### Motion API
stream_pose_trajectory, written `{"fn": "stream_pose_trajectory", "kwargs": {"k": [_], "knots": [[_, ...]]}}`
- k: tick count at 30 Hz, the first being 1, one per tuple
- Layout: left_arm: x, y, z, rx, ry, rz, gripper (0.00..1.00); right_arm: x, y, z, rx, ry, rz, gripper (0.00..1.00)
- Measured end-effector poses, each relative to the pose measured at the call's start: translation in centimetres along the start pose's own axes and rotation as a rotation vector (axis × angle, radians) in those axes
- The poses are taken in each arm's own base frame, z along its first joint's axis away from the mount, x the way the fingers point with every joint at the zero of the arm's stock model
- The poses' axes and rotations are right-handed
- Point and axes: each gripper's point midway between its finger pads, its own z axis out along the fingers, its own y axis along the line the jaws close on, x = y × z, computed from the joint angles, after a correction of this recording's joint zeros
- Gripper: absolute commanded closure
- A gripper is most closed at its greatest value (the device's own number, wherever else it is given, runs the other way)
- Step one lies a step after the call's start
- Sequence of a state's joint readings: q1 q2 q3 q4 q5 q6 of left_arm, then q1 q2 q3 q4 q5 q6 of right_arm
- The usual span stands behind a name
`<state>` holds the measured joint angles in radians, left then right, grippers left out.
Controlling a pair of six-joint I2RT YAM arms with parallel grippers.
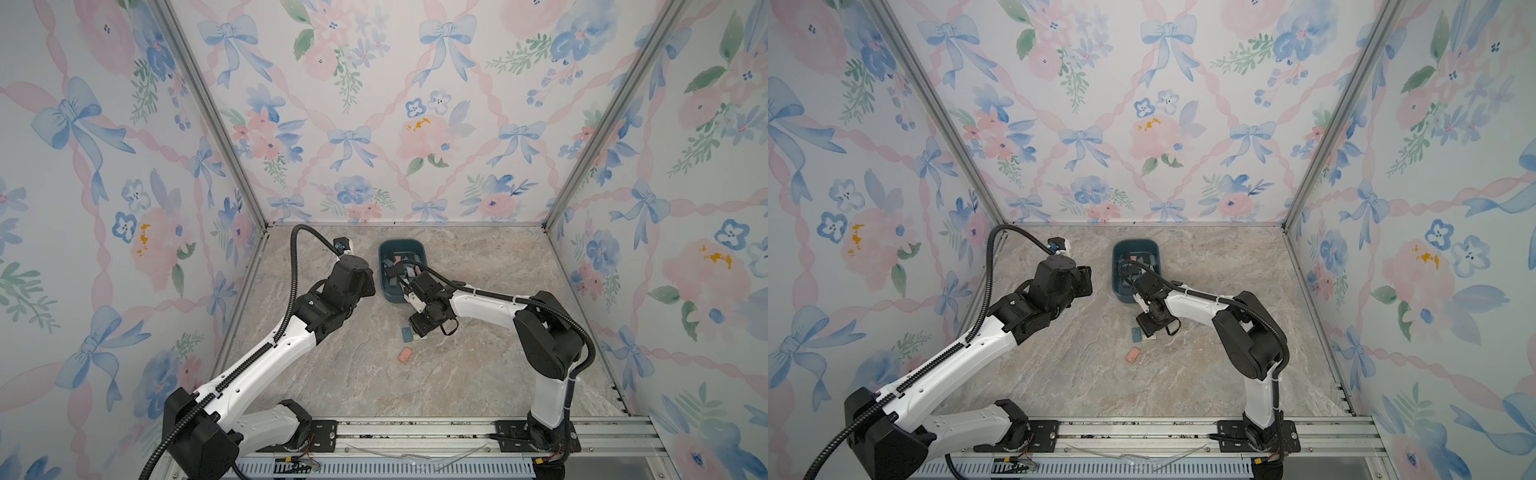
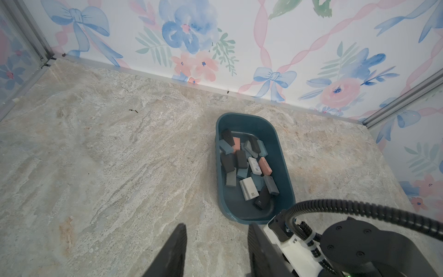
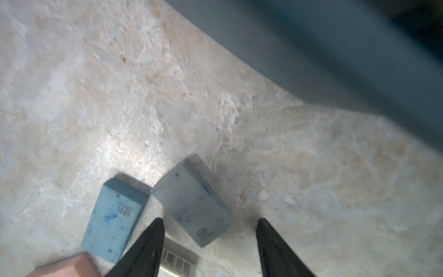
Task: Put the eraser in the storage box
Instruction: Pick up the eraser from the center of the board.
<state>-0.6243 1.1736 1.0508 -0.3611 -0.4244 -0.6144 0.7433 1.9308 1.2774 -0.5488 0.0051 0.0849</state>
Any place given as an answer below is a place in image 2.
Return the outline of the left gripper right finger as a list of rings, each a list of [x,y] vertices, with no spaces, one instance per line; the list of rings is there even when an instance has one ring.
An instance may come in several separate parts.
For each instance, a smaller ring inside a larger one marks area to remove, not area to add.
[[[293,277],[282,256],[277,253],[259,225],[248,228],[251,277]]]

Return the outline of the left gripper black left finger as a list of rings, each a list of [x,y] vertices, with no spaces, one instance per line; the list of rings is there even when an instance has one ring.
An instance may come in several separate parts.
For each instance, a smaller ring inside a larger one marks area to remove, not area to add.
[[[183,277],[187,248],[186,225],[174,229],[143,277]]]

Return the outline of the black eraser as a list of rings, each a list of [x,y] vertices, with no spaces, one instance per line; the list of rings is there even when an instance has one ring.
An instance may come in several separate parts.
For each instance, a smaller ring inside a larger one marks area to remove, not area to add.
[[[250,141],[251,149],[252,149],[256,154],[260,154],[260,153],[261,153],[261,150],[260,150],[260,146],[259,146],[259,144],[258,144],[258,140],[257,140],[255,137],[250,136],[250,137],[249,137],[249,141]]]
[[[225,129],[224,131],[222,131],[221,136],[222,136],[223,140],[226,143],[228,143],[230,146],[233,147],[235,145],[234,137],[232,135],[231,130]]]
[[[238,168],[239,169],[247,169],[249,164],[248,164],[248,158],[246,156],[246,152],[243,150],[237,150],[235,154],[236,154]]]
[[[233,172],[235,170],[234,154],[220,154],[221,165],[226,173]]]
[[[271,201],[271,194],[267,187],[263,187],[260,191],[259,196],[254,201],[254,206],[259,210],[265,210],[268,208]]]

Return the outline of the white eraser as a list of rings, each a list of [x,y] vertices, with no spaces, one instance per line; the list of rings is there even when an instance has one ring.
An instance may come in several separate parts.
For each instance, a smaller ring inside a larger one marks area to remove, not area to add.
[[[256,158],[254,157],[249,157],[248,158],[248,162],[249,162],[249,166],[251,168],[251,171],[254,175],[262,175],[263,172],[261,170],[260,165],[258,164],[258,161]]]
[[[251,177],[242,179],[240,182],[243,196],[246,201],[252,200],[259,196],[259,192],[255,186],[255,183]]]

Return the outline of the grey eraser bottom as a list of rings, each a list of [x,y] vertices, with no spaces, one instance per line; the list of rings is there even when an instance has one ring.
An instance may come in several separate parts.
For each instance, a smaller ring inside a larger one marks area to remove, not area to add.
[[[279,189],[273,179],[270,175],[264,175],[263,176],[264,182],[266,184],[266,188],[268,189],[268,192],[270,195],[278,196],[280,194]]]

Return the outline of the grey eraser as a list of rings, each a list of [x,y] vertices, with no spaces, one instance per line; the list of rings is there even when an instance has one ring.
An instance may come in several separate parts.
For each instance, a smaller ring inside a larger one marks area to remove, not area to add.
[[[236,187],[236,168],[233,171],[226,173],[226,187],[235,188]]]
[[[231,145],[228,144],[225,140],[219,140],[219,148],[222,151],[222,153],[229,155],[234,153],[234,149]]]
[[[258,153],[253,151],[250,141],[247,141],[244,144],[244,148],[250,154],[250,156],[252,156],[253,158],[258,158]]]
[[[278,196],[280,194],[279,189],[273,179],[270,175],[264,175],[263,176],[264,182],[266,184],[266,188],[268,189],[268,192],[270,195]]]

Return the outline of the blue eraser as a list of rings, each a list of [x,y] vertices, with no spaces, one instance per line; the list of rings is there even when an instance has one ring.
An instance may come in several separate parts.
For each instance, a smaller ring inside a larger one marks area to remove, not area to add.
[[[256,174],[251,174],[250,176],[251,176],[251,178],[252,178],[252,180],[254,182],[254,185],[255,185],[257,191],[261,192],[261,190],[265,186],[263,177],[260,176],[260,175],[256,175]]]
[[[245,179],[248,177],[248,171],[249,169],[238,169],[236,171],[236,176],[240,179]]]

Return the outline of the pink eraser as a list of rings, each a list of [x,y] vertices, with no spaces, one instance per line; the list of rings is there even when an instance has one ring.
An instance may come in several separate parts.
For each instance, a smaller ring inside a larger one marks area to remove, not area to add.
[[[241,150],[241,139],[239,137],[233,137],[233,140],[234,140],[233,150],[234,153],[236,153],[237,151]]]
[[[266,161],[265,157],[261,157],[258,160],[258,165],[262,171],[263,175],[267,175],[270,176],[272,175],[272,169],[271,166],[269,165],[269,163]]]

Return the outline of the black eraser bottom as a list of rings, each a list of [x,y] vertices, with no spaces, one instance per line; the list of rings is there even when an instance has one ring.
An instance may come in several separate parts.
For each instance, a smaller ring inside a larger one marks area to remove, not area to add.
[[[258,144],[258,140],[257,140],[255,137],[250,136],[250,137],[249,137],[249,141],[250,141],[251,149],[252,149],[256,154],[260,154],[260,153],[261,153],[261,150],[260,150],[260,146],[259,146],[259,144]]]

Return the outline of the teal eraser top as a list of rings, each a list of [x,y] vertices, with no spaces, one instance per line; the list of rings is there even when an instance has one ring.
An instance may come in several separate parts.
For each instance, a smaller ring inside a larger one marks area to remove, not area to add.
[[[259,146],[259,149],[260,149],[259,156],[266,157],[268,155],[268,151],[266,150],[266,147],[265,147],[263,141],[258,140],[257,143],[258,143],[258,146]]]

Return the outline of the grey eraser top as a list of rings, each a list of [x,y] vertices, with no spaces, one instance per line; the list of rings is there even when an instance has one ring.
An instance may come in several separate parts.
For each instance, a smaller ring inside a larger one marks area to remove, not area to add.
[[[229,155],[234,153],[234,149],[231,145],[228,144],[225,140],[219,140],[219,148],[222,151],[222,153]]]

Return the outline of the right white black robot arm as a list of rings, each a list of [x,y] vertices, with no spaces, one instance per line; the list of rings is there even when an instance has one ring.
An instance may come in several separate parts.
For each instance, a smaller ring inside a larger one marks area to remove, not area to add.
[[[351,200],[318,199],[293,205],[286,223],[293,233],[300,230],[296,218],[308,213],[334,213],[367,217],[443,239],[443,224],[412,212]],[[356,219],[338,222],[323,232],[323,255],[338,276],[352,277],[435,277],[436,271],[418,247],[406,236]]]

